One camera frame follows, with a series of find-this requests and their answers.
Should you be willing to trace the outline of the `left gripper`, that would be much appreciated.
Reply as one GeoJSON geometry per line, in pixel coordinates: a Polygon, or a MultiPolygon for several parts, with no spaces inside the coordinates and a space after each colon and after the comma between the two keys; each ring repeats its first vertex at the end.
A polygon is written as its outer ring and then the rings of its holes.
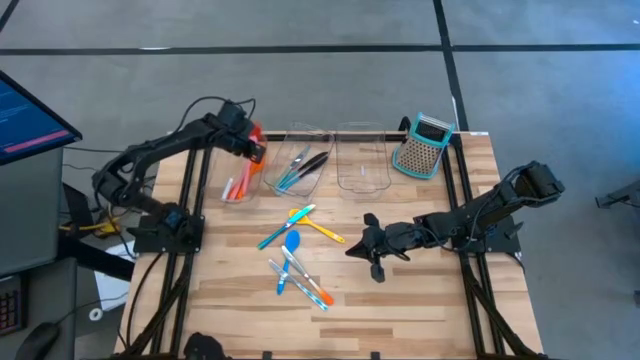
{"type": "Polygon", "coordinates": [[[255,124],[246,117],[246,112],[232,102],[225,102],[217,114],[220,125],[214,136],[214,146],[236,156],[260,163],[266,148],[258,140],[251,140],[255,124]]]}

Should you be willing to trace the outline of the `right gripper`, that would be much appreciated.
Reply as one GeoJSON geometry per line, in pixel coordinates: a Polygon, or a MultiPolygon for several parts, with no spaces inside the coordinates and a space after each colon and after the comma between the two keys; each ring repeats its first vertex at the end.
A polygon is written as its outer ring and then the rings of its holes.
{"type": "Polygon", "coordinates": [[[364,239],[349,248],[345,255],[368,260],[371,277],[377,283],[383,283],[385,271],[381,265],[381,258],[390,254],[398,255],[399,250],[391,244],[389,235],[380,227],[380,222],[374,214],[366,213],[364,223],[364,239]]]}

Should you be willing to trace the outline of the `pink silicone spoon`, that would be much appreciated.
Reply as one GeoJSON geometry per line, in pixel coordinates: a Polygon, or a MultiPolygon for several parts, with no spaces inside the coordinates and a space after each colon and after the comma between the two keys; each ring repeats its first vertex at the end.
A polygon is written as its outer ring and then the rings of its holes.
{"type": "Polygon", "coordinates": [[[243,167],[243,170],[242,170],[241,175],[239,177],[239,181],[238,181],[238,183],[236,185],[236,188],[238,190],[245,191],[245,189],[247,187],[247,181],[250,178],[251,167],[252,167],[252,162],[251,161],[247,161],[246,164],[243,167]]]}

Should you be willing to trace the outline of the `clear plastic bin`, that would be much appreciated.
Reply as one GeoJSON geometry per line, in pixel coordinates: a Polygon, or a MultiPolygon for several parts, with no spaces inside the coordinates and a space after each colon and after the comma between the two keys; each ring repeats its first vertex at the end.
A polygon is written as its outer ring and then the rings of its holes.
{"type": "Polygon", "coordinates": [[[261,186],[264,170],[268,160],[267,153],[265,153],[263,159],[265,159],[264,167],[259,173],[256,173],[252,177],[251,183],[248,187],[248,194],[242,200],[227,202],[222,199],[222,194],[227,186],[228,180],[230,178],[237,179],[242,172],[243,166],[249,159],[241,156],[234,156],[221,149],[214,149],[212,152],[212,164],[207,183],[208,195],[213,199],[220,200],[223,204],[241,204],[251,201],[257,195],[261,186]]]}
{"type": "Polygon", "coordinates": [[[289,198],[300,203],[308,202],[318,188],[324,168],[328,164],[329,156],[334,147],[334,135],[308,124],[294,122],[286,131],[269,131],[267,140],[269,160],[264,175],[265,184],[276,196],[289,198]],[[321,152],[329,153],[327,162],[296,182],[287,191],[280,191],[276,186],[278,178],[306,145],[310,146],[310,151],[300,166],[321,152]]]}
{"type": "Polygon", "coordinates": [[[348,198],[375,198],[391,185],[385,130],[376,122],[346,122],[336,132],[337,182],[348,198]]]}

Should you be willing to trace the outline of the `pink silicone spatula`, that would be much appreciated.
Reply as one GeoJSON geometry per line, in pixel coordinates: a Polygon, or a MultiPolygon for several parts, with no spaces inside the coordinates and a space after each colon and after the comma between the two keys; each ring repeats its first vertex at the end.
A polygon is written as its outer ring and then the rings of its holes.
{"type": "Polygon", "coordinates": [[[238,181],[239,181],[239,178],[238,178],[237,180],[232,181],[232,182],[230,183],[229,191],[228,191],[228,192],[227,192],[227,194],[226,194],[226,199],[227,199],[227,200],[230,200],[230,201],[235,201],[235,200],[236,200],[236,199],[235,199],[236,192],[237,192],[236,185],[237,185],[238,181]]]}

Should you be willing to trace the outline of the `yellow plastic spoon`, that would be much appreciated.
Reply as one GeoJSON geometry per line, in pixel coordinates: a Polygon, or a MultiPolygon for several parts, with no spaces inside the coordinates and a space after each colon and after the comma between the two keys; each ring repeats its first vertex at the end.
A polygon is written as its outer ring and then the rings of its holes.
{"type": "Polygon", "coordinates": [[[309,206],[304,207],[302,209],[298,209],[298,208],[291,209],[289,211],[289,213],[288,213],[289,219],[285,223],[285,227],[289,228],[293,224],[308,225],[308,226],[311,226],[312,228],[314,228],[315,230],[319,231],[320,233],[324,234],[328,238],[330,238],[330,239],[332,239],[332,240],[334,240],[334,241],[336,241],[338,243],[344,244],[346,242],[346,240],[342,236],[336,234],[335,232],[332,232],[329,229],[326,229],[326,228],[314,223],[308,217],[308,213],[311,212],[313,209],[314,209],[313,205],[309,205],[309,206]]]}

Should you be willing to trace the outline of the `blue plastic spoon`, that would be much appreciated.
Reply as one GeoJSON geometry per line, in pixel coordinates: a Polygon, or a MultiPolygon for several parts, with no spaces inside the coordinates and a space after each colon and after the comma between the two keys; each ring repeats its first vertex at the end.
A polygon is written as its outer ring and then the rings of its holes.
{"type": "MultiPolygon", "coordinates": [[[[297,230],[289,231],[284,243],[287,250],[293,253],[299,247],[299,244],[300,244],[299,232],[297,230]]],[[[280,277],[277,284],[277,290],[276,290],[276,293],[278,296],[280,296],[283,293],[284,288],[285,288],[285,279],[283,277],[280,277]]]]}

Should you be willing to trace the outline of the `teal patterned knife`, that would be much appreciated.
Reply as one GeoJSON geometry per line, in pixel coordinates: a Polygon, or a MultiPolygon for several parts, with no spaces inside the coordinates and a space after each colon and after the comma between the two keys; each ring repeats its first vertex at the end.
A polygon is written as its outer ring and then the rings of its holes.
{"type": "Polygon", "coordinates": [[[278,230],[276,230],[273,234],[271,234],[270,236],[268,236],[266,239],[264,239],[263,241],[261,241],[258,245],[257,248],[259,250],[264,249],[265,247],[267,247],[272,241],[274,241],[281,233],[285,232],[286,230],[288,230],[289,228],[291,228],[298,220],[300,220],[302,217],[306,216],[308,213],[310,213],[312,210],[314,210],[316,207],[315,204],[310,204],[307,205],[306,207],[296,211],[293,215],[290,215],[288,220],[284,223],[284,225],[282,227],[280,227],[278,230]]]}

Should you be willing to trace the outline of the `teal metal box grater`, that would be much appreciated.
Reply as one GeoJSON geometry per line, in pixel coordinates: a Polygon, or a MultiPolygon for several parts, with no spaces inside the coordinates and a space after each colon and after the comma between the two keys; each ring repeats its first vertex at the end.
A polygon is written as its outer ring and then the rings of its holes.
{"type": "Polygon", "coordinates": [[[454,123],[448,123],[419,112],[409,131],[392,153],[392,165],[401,173],[418,178],[430,179],[438,171],[445,148],[455,130],[454,123]]]}

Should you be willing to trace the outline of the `black desk leg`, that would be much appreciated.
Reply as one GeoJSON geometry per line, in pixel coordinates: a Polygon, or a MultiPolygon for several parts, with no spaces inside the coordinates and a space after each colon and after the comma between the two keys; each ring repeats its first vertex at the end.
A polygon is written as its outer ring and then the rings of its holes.
{"type": "Polygon", "coordinates": [[[130,281],[134,263],[64,234],[58,235],[58,259],[73,258],[79,266],[107,276],[130,281]]]}

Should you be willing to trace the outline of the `white paper sheet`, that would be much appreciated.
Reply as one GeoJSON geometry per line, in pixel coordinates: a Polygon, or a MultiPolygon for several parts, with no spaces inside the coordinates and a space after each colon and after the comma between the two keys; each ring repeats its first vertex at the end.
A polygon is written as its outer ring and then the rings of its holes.
{"type": "Polygon", "coordinates": [[[129,293],[130,282],[120,280],[104,273],[94,272],[100,308],[103,311],[110,311],[126,303],[129,293]]]}

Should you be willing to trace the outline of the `computer monitor blue screen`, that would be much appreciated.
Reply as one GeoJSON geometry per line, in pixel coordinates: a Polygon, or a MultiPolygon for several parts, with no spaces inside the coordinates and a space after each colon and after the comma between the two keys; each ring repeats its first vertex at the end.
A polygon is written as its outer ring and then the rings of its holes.
{"type": "Polygon", "coordinates": [[[0,70],[0,166],[82,139],[79,130],[0,70]]]}

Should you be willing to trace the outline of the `grey computer desk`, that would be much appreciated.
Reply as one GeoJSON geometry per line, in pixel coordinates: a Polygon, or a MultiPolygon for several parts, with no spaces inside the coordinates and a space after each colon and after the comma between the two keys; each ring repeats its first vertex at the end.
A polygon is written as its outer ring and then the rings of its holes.
{"type": "Polygon", "coordinates": [[[73,360],[77,265],[59,260],[62,188],[60,149],[0,166],[0,281],[26,277],[26,327],[0,335],[0,360],[14,360],[27,336],[44,322],[59,335],[44,360],[73,360]]]}

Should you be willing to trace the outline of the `black keyboard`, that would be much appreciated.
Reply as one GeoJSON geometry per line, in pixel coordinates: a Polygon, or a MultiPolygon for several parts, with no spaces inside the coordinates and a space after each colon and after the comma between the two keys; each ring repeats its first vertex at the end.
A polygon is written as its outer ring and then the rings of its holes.
{"type": "Polygon", "coordinates": [[[0,278],[0,336],[15,333],[27,323],[26,277],[14,274],[0,278]]]}

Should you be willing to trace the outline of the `black computer mouse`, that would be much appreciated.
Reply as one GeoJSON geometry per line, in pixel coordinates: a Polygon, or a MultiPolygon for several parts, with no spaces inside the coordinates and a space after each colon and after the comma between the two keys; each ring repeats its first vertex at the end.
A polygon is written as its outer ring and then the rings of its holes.
{"type": "Polygon", "coordinates": [[[19,346],[14,360],[44,360],[60,334],[60,326],[43,322],[36,326],[19,346]]]}

